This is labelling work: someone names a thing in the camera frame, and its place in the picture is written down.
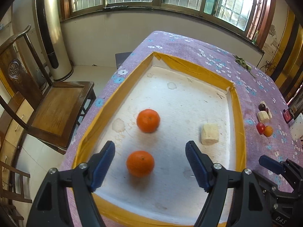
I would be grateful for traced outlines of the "small yellow-orange fruit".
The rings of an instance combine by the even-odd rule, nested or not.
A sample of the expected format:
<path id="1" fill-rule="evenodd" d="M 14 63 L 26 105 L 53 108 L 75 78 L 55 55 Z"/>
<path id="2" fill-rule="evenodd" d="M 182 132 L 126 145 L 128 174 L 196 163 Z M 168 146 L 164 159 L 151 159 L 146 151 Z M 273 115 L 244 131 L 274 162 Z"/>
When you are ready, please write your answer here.
<path id="1" fill-rule="evenodd" d="M 273 128 L 271 126 L 265 126 L 263 135 L 266 137 L 270 137 L 272 134 L 273 134 Z"/>

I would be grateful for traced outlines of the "red cherry tomato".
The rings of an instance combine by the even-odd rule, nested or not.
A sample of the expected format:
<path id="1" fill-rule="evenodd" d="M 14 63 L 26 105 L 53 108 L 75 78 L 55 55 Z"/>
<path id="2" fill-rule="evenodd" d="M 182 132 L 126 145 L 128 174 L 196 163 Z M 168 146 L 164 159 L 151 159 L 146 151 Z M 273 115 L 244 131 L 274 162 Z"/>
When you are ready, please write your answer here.
<path id="1" fill-rule="evenodd" d="M 265 130 L 266 130 L 266 126 L 262 123 L 262 122 L 259 122 L 257 125 L 256 125 L 256 128 L 257 128 L 257 131 L 260 135 L 262 135 Z"/>

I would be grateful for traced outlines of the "green leafy stems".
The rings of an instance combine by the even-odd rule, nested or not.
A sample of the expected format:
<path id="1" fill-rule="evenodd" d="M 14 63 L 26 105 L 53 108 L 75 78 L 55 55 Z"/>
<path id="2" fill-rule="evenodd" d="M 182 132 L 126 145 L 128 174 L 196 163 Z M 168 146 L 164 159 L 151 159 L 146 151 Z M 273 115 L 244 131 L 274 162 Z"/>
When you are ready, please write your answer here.
<path id="1" fill-rule="evenodd" d="M 234 58 L 235 58 L 235 62 L 238 63 L 238 65 L 240 65 L 242 68 L 247 70 L 247 72 L 249 72 L 250 75 L 252 75 L 254 78 L 256 78 L 256 76 L 252 73 L 252 67 L 249 64 L 247 64 L 243 58 L 240 58 L 237 55 L 234 55 Z"/>

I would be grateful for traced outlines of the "near orange tangerine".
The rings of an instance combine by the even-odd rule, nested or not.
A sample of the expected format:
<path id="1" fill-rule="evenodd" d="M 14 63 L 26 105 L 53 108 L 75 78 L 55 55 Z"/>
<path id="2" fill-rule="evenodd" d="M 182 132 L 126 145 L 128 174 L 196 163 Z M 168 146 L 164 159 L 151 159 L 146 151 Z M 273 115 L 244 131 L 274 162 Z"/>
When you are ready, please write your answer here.
<path id="1" fill-rule="evenodd" d="M 135 151 L 128 156 L 126 166 L 130 175 L 141 178 L 153 171 L 155 160 L 146 151 Z"/>

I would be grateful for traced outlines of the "large cream banana chunk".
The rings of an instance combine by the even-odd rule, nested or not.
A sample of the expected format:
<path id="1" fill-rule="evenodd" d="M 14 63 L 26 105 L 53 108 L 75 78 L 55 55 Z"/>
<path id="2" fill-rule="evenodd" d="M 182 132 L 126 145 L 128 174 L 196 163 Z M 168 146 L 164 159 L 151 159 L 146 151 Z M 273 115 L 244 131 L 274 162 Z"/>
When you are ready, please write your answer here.
<path id="1" fill-rule="evenodd" d="M 268 122 L 270 120 L 269 115 L 266 111 L 259 111 L 257 113 L 257 119 L 259 122 Z"/>

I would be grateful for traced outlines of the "red black small box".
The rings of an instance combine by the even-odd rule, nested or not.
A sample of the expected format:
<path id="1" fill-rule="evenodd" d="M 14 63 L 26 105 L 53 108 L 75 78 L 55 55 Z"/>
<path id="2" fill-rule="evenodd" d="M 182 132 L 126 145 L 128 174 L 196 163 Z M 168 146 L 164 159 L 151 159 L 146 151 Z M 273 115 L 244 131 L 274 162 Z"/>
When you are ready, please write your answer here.
<path id="1" fill-rule="evenodd" d="M 283 118 L 287 124 L 294 119 L 293 112 L 290 108 L 283 110 Z"/>

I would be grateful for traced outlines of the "dark wooden chair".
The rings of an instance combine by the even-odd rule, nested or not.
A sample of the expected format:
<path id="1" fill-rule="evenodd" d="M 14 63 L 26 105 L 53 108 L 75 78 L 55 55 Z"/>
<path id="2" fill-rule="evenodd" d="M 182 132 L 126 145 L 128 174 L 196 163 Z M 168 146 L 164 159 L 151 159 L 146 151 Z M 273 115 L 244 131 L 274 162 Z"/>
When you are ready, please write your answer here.
<path id="1" fill-rule="evenodd" d="M 8 84 L 19 92 L 33 108 L 27 122 L 23 121 L 9 105 L 1 100 L 1 106 L 25 131 L 60 154 L 65 154 L 79 118 L 84 117 L 96 99 L 93 82 L 54 82 L 46 72 L 27 33 L 22 32 L 8 38 L 1 45 L 1 71 Z M 19 61 L 13 44 L 23 38 L 38 68 L 47 82 L 42 92 Z"/>

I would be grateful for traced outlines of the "purple floral tablecloth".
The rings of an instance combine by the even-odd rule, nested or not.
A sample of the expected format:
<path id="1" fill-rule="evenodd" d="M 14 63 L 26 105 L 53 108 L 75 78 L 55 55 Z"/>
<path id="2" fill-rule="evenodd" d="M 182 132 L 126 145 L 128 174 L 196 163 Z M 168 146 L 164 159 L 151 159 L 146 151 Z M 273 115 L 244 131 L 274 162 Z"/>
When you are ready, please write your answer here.
<path id="1" fill-rule="evenodd" d="M 293 190 L 290 184 L 281 175 L 263 169 L 258 164 L 259 157 L 267 155 L 280 162 L 290 159 L 302 165 L 301 142 L 291 137 L 289 126 L 283 118 L 283 110 L 287 104 L 273 80 L 257 68 L 248 72 L 236 63 L 231 53 L 219 47 L 164 31 L 154 31 L 147 36 L 111 77 L 73 136 L 61 170 L 72 168 L 87 128 L 116 89 L 148 56 L 161 54 L 207 68 L 234 84 L 243 115 L 247 166 L 271 180 L 279 191 L 291 193 Z M 273 135 L 269 138 L 261 137 L 256 130 L 257 117 L 253 110 L 261 101 L 269 106 L 273 114 Z"/>

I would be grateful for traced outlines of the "far orange tangerine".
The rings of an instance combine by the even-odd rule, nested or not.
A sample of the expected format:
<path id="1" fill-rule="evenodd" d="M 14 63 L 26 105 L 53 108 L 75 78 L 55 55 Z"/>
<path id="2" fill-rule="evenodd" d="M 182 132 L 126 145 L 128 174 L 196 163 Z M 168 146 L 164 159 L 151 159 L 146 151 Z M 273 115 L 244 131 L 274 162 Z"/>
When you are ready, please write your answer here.
<path id="1" fill-rule="evenodd" d="M 137 116 L 137 126 L 144 133 L 153 133 L 158 129 L 160 116 L 153 109 L 142 110 Z"/>

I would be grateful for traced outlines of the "yellow-rimmed white tray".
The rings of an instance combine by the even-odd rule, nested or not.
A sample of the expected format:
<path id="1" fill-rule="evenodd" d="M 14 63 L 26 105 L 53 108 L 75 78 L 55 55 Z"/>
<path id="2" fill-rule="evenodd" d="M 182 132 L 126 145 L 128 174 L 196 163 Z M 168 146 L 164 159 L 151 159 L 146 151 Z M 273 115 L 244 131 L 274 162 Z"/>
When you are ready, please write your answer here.
<path id="1" fill-rule="evenodd" d="M 145 109 L 160 116 L 153 133 L 137 126 L 137 116 Z M 216 144 L 201 143 L 206 123 L 219 126 Z M 106 101 L 87 128 L 74 165 L 88 161 L 109 140 L 115 144 L 115 156 L 93 197 L 103 216 L 126 226 L 194 225 L 208 195 L 197 184 L 185 155 L 190 140 L 226 169 L 242 171 L 246 164 L 234 84 L 165 54 L 148 56 Z M 126 161 L 135 151 L 153 156 L 155 166 L 148 176 L 129 174 Z"/>

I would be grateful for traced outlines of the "gold tower air conditioner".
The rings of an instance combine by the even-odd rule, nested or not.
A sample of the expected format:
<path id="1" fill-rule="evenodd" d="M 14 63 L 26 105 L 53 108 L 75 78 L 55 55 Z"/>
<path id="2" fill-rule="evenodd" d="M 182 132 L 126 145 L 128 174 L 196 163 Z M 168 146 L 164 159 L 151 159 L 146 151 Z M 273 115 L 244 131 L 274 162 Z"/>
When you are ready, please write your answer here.
<path id="1" fill-rule="evenodd" d="M 61 30 L 58 0 L 34 0 L 37 37 L 53 80 L 62 82 L 73 73 Z"/>

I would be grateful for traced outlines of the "dark plum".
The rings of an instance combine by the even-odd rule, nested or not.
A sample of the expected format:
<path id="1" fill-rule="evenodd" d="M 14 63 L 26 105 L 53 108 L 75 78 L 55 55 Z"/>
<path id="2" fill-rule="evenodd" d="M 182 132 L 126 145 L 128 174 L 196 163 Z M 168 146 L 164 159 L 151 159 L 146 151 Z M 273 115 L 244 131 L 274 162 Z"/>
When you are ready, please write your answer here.
<path id="1" fill-rule="evenodd" d="M 264 103 L 259 104 L 258 109 L 260 111 L 265 111 L 266 110 L 266 105 Z"/>

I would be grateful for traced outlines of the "orange tangerine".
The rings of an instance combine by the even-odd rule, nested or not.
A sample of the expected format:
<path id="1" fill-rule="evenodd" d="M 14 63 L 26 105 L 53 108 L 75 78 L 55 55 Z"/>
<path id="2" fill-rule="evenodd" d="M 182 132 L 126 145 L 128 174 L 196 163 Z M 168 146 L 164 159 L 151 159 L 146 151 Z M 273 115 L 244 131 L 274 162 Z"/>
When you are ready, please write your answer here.
<path id="1" fill-rule="evenodd" d="M 142 110 L 137 116 L 137 126 L 144 133 L 153 133 L 158 129 L 160 116 L 153 109 Z"/>
<path id="2" fill-rule="evenodd" d="M 135 151 L 128 156 L 126 166 L 130 175 L 141 178 L 153 171 L 155 160 L 146 151 Z"/>

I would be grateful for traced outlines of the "dark stool behind table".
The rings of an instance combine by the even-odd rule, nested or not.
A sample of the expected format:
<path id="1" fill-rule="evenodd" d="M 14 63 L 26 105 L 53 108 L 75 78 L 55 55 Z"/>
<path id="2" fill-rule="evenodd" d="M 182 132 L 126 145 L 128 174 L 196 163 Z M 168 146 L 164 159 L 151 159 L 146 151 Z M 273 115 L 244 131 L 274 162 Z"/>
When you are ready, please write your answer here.
<path id="1" fill-rule="evenodd" d="M 116 60 L 116 66 L 117 69 L 120 68 L 122 63 L 131 55 L 131 52 L 123 52 L 123 53 L 116 53 L 115 54 L 115 60 Z"/>

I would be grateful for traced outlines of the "cream block in tray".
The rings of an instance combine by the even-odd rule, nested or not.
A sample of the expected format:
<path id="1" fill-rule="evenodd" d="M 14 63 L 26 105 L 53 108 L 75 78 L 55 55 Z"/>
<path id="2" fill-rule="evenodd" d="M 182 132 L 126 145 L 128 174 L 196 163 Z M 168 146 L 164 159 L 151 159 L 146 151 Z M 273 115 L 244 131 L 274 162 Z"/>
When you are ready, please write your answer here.
<path id="1" fill-rule="evenodd" d="M 216 123 L 206 123 L 201 131 L 201 143 L 213 145 L 219 141 L 219 126 Z"/>

